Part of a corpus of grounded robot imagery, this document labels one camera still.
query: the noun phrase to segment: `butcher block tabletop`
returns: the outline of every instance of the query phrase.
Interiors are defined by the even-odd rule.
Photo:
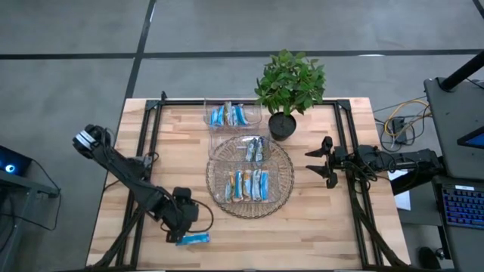
[[[348,99],[359,143],[378,146],[369,98]],[[145,102],[146,99],[128,99],[124,106],[115,145],[124,156],[135,155]],[[160,158],[154,163],[151,183],[169,192],[174,187],[188,187],[194,199],[209,205],[215,215],[213,227],[209,230],[211,241],[192,246],[166,243],[166,233],[160,229],[161,222],[145,217],[138,269],[361,268],[345,175],[337,171],[339,183],[329,190],[320,176],[305,168],[306,165],[324,164],[325,158],[307,157],[304,153],[320,148],[325,136],[333,138],[334,146],[340,145],[333,107],[315,106],[308,109],[304,116],[293,113],[297,120],[296,131],[286,141],[280,142],[293,163],[293,191],[281,209],[260,219],[236,218],[223,212],[213,202],[206,187],[209,131],[203,122],[204,113],[203,106],[163,106],[157,134]],[[262,114],[263,122],[267,124],[270,114],[266,110]],[[342,114],[346,141],[349,152],[352,152],[344,111]],[[145,150],[148,150],[150,143],[153,121],[152,117]],[[115,180],[109,174],[106,185]],[[121,182],[104,192],[87,264],[98,261],[121,231],[127,196],[128,189]],[[378,231],[390,248],[409,263],[389,182],[383,179],[372,182],[370,197]],[[209,223],[210,214],[201,206],[199,219],[192,229],[204,229]],[[128,240],[126,262],[131,256],[133,236],[134,231]],[[370,263],[374,264],[370,237],[366,231],[365,241]]]

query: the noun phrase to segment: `snack bar wrapper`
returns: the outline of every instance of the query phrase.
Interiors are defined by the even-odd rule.
[[[238,104],[235,108],[235,111],[237,112],[237,120],[239,125],[249,125],[249,121],[247,121],[245,118],[244,105]]]
[[[219,108],[219,114],[217,115],[217,125],[224,125],[224,106]]]
[[[246,170],[244,172],[244,188],[242,194],[244,195],[244,200],[251,200],[250,191],[252,190],[252,171]]]
[[[232,106],[232,125],[239,125],[236,108],[236,106]]]
[[[219,116],[219,110],[218,109],[212,109],[212,115],[210,117],[210,125],[216,125],[217,124],[217,116]]]
[[[261,171],[260,170],[254,170],[254,173],[252,175],[252,200],[254,201],[260,201],[261,196],[260,196],[260,176],[261,176]]]
[[[248,162],[252,162],[254,159],[254,151],[256,150],[257,139],[252,139],[247,146],[247,155],[245,156],[245,160]]]
[[[260,162],[262,161],[262,148],[264,147],[264,140],[262,139],[262,137],[259,137],[259,139],[257,139],[257,143],[256,143],[256,162]]]
[[[232,119],[232,103],[230,101],[225,102],[224,121],[226,125],[233,125],[234,120]]]
[[[260,176],[260,196],[263,202],[269,201],[269,172],[262,171]]]
[[[228,175],[230,178],[227,181],[227,185],[225,185],[225,201],[227,203],[232,202],[234,196],[234,189],[235,189],[235,178],[234,173],[229,172]]]
[[[244,200],[244,196],[242,195],[242,172],[236,171],[235,172],[235,192],[234,192],[234,202],[239,202]]]

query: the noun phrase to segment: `blue backlit keyboard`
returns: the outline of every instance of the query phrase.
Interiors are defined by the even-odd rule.
[[[484,192],[442,188],[447,224],[484,229]]]

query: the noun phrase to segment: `white paper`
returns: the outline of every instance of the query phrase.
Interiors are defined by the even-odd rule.
[[[396,170],[393,173],[388,172],[388,178],[393,181],[394,179],[398,178],[399,176],[407,174],[407,170]],[[404,209],[407,211],[411,210],[410,207],[410,192],[405,191],[395,196],[395,203],[398,209]]]

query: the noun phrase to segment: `concrete floor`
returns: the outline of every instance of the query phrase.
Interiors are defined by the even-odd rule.
[[[4,0],[0,54],[134,53],[148,2]],[[472,49],[484,48],[483,32],[472,0],[158,0],[145,51]],[[320,57],[325,96],[370,97],[379,109],[424,95],[423,80],[447,76],[471,57]],[[266,62],[143,60],[133,97],[158,97],[162,90],[169,97],[254,97],[255,78]],[[30,226],[16,270],[83,267],[106,172],[81,157],[71,139],[89,123],[116,130],[132,64],[0,60],[0,144],[40,161],[63,194],[57,229]],[[484,79],[484,73],[474,77]],[[406,150],[427,147],[439,152],[431,120]],[[55,200],[47,201],[39,214],[55,209]],[[404,225],[404,232],[414,264],[418,246],[439,247],[434,227]]]

